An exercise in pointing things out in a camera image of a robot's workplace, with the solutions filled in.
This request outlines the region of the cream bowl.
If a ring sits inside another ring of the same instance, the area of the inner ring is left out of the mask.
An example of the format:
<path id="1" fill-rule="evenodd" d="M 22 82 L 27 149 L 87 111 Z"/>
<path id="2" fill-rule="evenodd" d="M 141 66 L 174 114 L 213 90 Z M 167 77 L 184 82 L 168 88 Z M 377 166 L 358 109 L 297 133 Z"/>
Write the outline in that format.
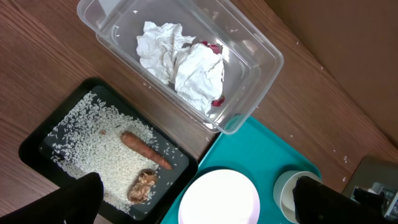
<path id="1" fill-rule="evenodd" d="M 319 183 L 322 180 L 312 172 L 290 170 L 279 176 L 274 184 L 273 197 L 283 216 L 292 223 L 297 223 L 293 189 L 300 177 L 310 177 Z"/>

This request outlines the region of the large pink plate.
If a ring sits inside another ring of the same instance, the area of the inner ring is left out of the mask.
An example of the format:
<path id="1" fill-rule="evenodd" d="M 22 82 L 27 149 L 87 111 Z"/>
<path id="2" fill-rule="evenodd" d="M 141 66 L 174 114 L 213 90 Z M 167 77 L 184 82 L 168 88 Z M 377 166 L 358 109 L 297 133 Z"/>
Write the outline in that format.
<path id="1" fill-rule="evenodd" d="M 218 169 L 203 174 L 184 193 L 178 209 L 183 224 L 256 224 L 259 194 L 242 173 Z"/>

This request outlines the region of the red snack wrapper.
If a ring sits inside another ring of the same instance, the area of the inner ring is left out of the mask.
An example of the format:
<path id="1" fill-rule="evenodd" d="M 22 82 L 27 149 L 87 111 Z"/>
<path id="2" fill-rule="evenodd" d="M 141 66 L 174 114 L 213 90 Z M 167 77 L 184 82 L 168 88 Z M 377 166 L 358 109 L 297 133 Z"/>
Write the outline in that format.
<path id="1" fill-rule="evenodd" d="M 202 41 L 201 42 L 203 45 L 209 47 L 214 54 L 222 54 L 223 47 L 220 44 L 216 43 L 209 43 L 208 41 Z M 221 94 L 221 96 L 217 100 L 213 100 L 211 102 L 211 105 L 214 107 L 220 107 L 225 101 L 225 96 L 224 93 Z"/>

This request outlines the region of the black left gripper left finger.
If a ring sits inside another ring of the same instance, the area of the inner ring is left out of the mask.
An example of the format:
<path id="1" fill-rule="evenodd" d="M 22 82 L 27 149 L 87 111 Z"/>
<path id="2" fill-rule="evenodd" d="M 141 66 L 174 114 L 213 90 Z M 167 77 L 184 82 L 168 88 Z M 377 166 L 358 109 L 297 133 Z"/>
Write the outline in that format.
<path id="1" fill-rule="evenodd" d="M 92 172 L 1 217 L 1 223 L 93 223 L 103 197 L 100 175 Z"/>

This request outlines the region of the brown carrot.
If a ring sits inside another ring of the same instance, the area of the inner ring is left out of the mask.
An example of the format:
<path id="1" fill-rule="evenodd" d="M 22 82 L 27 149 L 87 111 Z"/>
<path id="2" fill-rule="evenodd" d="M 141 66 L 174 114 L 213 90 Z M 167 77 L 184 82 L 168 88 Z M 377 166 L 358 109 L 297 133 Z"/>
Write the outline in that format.
<path id="1" fill-rule="evenodd" d="M 158 152 L 149 147 L 141 138 L 129 131 L 125 131 L 120 137 L 122 143 L 128 148 L 144 156 L 145 158 L 152 160 L 156 164 L 160 165 L 164 169 L 172 170 L 171 164 Z"/>

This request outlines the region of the granola bar piece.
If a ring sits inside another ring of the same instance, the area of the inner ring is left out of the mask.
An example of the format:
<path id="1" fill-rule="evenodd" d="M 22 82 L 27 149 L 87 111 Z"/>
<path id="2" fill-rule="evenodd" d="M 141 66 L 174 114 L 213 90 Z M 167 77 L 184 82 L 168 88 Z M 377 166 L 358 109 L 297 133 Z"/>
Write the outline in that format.
<path id="1" fill-rule="evenodd" d="M 142 204 L 148 197 L 150 189 L 157 182 L 157 174 L 154 170 L 143 170 L 127 192 L 127 199 L 133 204 Z"/>

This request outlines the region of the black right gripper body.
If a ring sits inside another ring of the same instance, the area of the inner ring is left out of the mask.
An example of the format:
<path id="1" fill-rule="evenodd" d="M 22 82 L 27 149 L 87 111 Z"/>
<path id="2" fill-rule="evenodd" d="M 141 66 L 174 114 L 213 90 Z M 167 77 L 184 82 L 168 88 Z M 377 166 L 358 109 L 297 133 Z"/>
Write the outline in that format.
<path id="1" fill-rule="evenodd" d="M 397 221 L 397 189 L 373 183 L 367 189 L 355 187 L 351 199 L 370 208 L 387 221 Z"/>

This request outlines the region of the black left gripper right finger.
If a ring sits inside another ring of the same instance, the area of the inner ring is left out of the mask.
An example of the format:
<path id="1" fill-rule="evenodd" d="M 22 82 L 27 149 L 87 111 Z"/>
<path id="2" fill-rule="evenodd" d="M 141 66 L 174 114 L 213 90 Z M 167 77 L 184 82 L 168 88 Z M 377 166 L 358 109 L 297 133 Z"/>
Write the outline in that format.
<path id="1" fill-rule="evenodd" d="M 293 189 L 295 217 L 300 224 L 391 224 L 391 221 L 310 177 Z"/>

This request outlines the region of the pile of white rice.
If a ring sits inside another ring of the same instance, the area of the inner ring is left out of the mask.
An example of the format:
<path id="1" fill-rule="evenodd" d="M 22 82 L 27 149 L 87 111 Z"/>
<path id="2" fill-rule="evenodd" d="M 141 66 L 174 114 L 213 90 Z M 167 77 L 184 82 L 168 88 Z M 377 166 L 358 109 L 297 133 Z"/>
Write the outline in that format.
<path id="1" fill-rule="evenodd" d="M 121 134 L 129 131 L 164 157 L 172 170 L 128 148 Z M 137 218 L 147 215 L 187 168 L 187 156 L 138 116 L 124 114 L 115 100 L 89 91 L 44 139 L 50 160 L 69 176 L 96 172 L 104 185 L 104 201 Z M 144 199 L 131 202 L 127 193 L 143 172 L 157 177 Z"/>

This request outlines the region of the white napkin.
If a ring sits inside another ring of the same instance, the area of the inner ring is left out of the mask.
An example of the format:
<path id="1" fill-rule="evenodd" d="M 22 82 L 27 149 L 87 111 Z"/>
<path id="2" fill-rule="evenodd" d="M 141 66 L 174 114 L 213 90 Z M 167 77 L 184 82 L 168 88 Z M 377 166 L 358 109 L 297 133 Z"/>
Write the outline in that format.
<path id="1" fill-rule="evenodd" d="M 223 93 L 224 63 L 222 54 L 192 36 L 182 35 L 181 24 L 157 26 L 146 21 L 143 34 L 137 36 L 137 54 L 141 66 L 203 114 L 211 102 Z"/>

